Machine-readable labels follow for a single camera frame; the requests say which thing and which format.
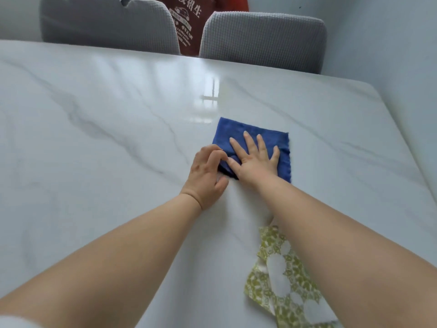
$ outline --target finger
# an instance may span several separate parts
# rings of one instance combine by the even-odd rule
[[[209,155],[206,165],[211,171],[217,171],[220,161],[227,161],[228,155],[224,151],[215,150]]]
[[[238,175],[240,174],[241,165],[231,157],[228,158],[228,165],[238,177]]]
[[[258,155],[258,148],[255,145],[254,139],[247,131],[243,133],[244,139],[246,140],[247,149],[249,150],[249,154]]]
[[[220,150],[223,151],[218,145],[212,144],[208,146],[204,146],[200,149],[199,152],[197,152],[196,156],[194,157],[194,161],[197,163],[206,163],[209,159],[209,156],[213,151]]]
[[[272,158],[270,159],[270,161],[273,163],[273,165],[275,167],[277,167],[277,163],[279,162],[279,155],[281,154],[281,152],[279,151],[279,147],[275,146],[273,148],[273,155]]]
[[[258,141],[259,156],[261,157],[261,159],[269,160],[269,154],[267,153],[267,148],[263,137],[261,135],[257,135],[257,141]]]
[[[219,195],[221,196],[223,192],[226,190],[229,184],[229,179],[225,176],[220,177],[218,182],[216,183],[216,190],[218,191]]]
[[[229,138],[229,142],[231,143],[231,146],[234,149],[235,153],[237,154],[238,158],[240,160],[243,160],[247,156],[247,153],[244,150],[244,148],[242,148],[241,145],[238,143],[238,141],[236,141],[232,137]]]

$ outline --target chair backrest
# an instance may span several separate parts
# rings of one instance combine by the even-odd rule
[[[322,20],[295,15],[223,12],[206,22],[199,57],[320,73]]]
[[[46,42],[180,54],[167,7],[155,0],[41,0]]]

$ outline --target white wall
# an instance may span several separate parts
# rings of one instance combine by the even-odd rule
[[[248,0],[251,11],[323,19],[323,73],[380,92],[437,197],[437,0]],[[0,39],[41,40],[39,0],[0,1]]]

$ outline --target car illustration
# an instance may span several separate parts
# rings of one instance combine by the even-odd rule
[[[190,16],[188,14],[188,10],[186,10],[185,8],[176,7],[176,8],[174,8],[174,10],[176,10],[176,12],[179,15],[181,15],[184,18],[186,18],[188,21],[190,20]]]

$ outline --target red object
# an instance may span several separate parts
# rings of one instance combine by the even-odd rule
[[[214,11],[249,11],[247,0],[157,0],[172,15],[183,55],[198,56],[203,27]]]

